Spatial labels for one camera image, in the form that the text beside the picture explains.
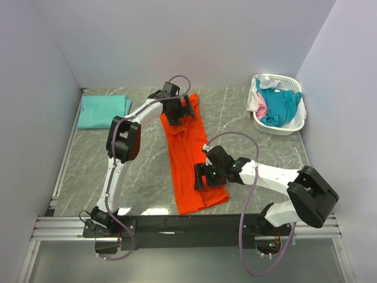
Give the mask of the blue garment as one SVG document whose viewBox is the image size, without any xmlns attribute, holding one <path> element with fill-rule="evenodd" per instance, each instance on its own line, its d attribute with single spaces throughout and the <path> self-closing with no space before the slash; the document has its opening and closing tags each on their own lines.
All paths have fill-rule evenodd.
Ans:
<svg viewBox="0 0 377 283">
<path fill-rule="evenodd" d="M 261 118 L 261 122 L 271 127 L 283 127 L 295 117 L 298 105 L 303 97 L 301 92 L 283 90 L 281 88 L 260 89 L 260 82 L 257 80 L 257 89 L 261 92 L 267 108 L 267 115 Z"/>
</svg>

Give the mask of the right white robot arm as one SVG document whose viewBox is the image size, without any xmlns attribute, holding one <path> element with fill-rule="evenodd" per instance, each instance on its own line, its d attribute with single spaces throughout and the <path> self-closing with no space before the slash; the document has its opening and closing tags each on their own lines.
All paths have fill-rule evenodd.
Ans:
<svg viewBox="0 0 377 283">
<path fill-rule="evenodd" d="M 205 162 L 194 165 L 194 188 L 217 187 L 227 182 L 265 187 L 287 196 L 282 203 L 268 204 L 260 213 L 260 225 L 281 227 L 304 222 L 321 228 L 339 200 L 330 184 L 311 166 L 282 169 L 240 157 L 234 159 L 223 147 L 203 147 Z"/>
</svg>

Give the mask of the black base beam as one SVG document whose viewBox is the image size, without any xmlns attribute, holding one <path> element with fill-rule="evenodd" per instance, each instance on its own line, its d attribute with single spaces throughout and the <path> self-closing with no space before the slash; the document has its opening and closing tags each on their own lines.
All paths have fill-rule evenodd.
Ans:
<svg viewBox="0 0 377 283">
<path fill-rule="evenodd" d="M 115 253 L 130 248 L 199 248 L 242 247 L 253 249 L 257 237 L 274 238 L 287 236 L 291 227 L 284 224 L 278 228 L 269 224 L 258 214 L 240 215 L 152 215 L 120 216 L 125 225 L 113 223 L 110 229 L 102 228 L 92 219 L 85 221 L 82 236 L 95 241 L 96 251 Z"/>
</svg>

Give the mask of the white laundry basket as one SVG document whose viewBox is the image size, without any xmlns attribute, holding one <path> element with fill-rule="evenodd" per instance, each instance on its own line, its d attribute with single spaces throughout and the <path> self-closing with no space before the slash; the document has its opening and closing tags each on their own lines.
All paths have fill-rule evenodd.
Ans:
<svg viewBox="0 0 377 283">
<path fill-rule="evenodd" d="M 293 90 L 296 93 L 302 92 L 302 88 L 300 84 L 293 78 L 283 76 L 283 75 L 276 75 L 276 74 L 264 74 L 264 75 L 271 75 L 272 80 L 278 81 L 279 88 L 283 90 Z M 278 135 L 278 136 L 288 136 L 303 128 L 303 126 L 305 125 L 306 115 L 307 113 L 305 109 L 305 104 L 303 102 L 303 99 L 301 99 L 299 102 L 298 111 L 295 117 L 293 118 L 292 121 L 285 124 L 283 127 L 266 126 L 260 120 L 257 119 L 254 113 L 252 114 L 251 117 L 254 118 L 254 126 L 258 131 L 262 133 L 273 134 L 273 135 Z"/>
</svg>

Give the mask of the white garment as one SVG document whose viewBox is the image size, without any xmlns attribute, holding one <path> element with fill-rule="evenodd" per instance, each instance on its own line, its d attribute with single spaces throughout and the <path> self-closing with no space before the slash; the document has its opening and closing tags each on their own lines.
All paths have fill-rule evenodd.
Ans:
<svg viewBox="0 0 377 283">
<path fill-rule="evenodd" d="M 272 80 L 271 75 L 257 74 L 252 77 L 252 82 L 249 90 L 249 95 L 246 102 L 246 115 L 250 119 L 252 114 L 256 114 L 259 106 L 257 92 L 261 92 L 257 89 L 257 80 L 260 82 L 260 89 L 265 90 L 268 88 L 279 88 L 279 82 Z"/>
</svg>

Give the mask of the aluminium frame rail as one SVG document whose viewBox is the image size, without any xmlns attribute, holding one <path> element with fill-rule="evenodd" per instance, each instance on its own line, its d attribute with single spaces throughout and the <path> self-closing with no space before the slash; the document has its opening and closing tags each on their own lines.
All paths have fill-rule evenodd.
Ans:
<svg viewBox="0 0 377 283">
<path fill-rule="evenodd" d="M 32 236 L 28 245 L 27 253 L 24 258 L 21 271 L 18 275 L 17 282 L 29 282 L 32 271 L 38 256 L 38 251 L 42 242 L 49 241 L 76 241 L 81 240 L 80 230 L 83 224 L 78 217 L 55 217 L 54 210 L 57 206 L 61 186 L 68 165 L 69 155 L 71 153 L 74 134 L 77 129 L 77 121 L 80 115 L 80 106 L 77 107 L 74 122 L 65 149 L 64 157 L 59 169 L 58 177 L 55 182 L 54 190 L 49 202 L 48 209 L 44 216 L 38 217 L 32 231 Z"/>
</svg>

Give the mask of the pink garment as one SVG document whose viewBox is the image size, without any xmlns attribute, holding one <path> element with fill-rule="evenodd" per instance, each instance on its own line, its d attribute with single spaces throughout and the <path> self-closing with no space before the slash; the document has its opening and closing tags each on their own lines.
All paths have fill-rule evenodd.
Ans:
<svg viewBox="0 0 377 283">
<path fill-rule="evenodd" d="M 267 105 L 263 96 L 259 92 L 257 92 L 257 96 L 258 96 L 259 106 L 256 111 L 256 117 L 258 120 L 261 120 L 261 118 L 267 115 L 268 108 L 267 108 Z"/>
</svg>

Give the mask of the orange t shirt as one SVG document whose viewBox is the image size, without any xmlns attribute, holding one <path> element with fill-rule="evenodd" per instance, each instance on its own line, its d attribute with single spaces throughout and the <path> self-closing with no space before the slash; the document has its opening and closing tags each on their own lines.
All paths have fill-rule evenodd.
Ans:
<svg viewBox="0 0 377 283">
<path fill-rule="evenodd" d="M 199 95 L 192 94 L 190 101 L 196 117 L 183 118 L 180 126 L 171 126 L 164 114 L 160 116 L 168 145 L 176 206 L 181 215 L 221 205 L 230 200 L 223 185 L 209 187 L 204 181 L 204 190 L 194 189 L 194 165 L 206 161 L 202 148 L 207 143 L 207 136 L 201 119 Z"/>
</svg>

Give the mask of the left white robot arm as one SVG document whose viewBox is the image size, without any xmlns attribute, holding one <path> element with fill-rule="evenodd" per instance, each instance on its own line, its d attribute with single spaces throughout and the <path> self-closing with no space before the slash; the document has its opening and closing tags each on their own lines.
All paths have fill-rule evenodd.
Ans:
<svg viewBox="0 0 377 283">
<path fill-rule="evenodd" d="M 120 225 L 117 219 L 120 193 L 125 174 L 139 154 L 141 130 L 162 114 L 166 116 L 169 126 L 179 126 L 181 119 L 196 116 L 188 92 L 180 94 L 180 87 L 168 81 L 132 113 L 113 118 L 106 143 L 107 175 L 100 198 L 91 211 L 94 223 L 109 230 Z"/>
</svg>

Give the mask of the folded teal t shirt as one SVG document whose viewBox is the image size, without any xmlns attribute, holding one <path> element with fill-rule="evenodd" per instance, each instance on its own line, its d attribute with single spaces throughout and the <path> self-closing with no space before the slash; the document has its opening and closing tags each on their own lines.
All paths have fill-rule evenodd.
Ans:
<svg viewBox="0 0 377 283">
<path fill-rule="evenodd" d="M 129 113 L 132 103 L 125 94 L 83 96 L 77 127 L 80 130 L 109 129 L 115 116 L 124 117 Z"/>
</svg>

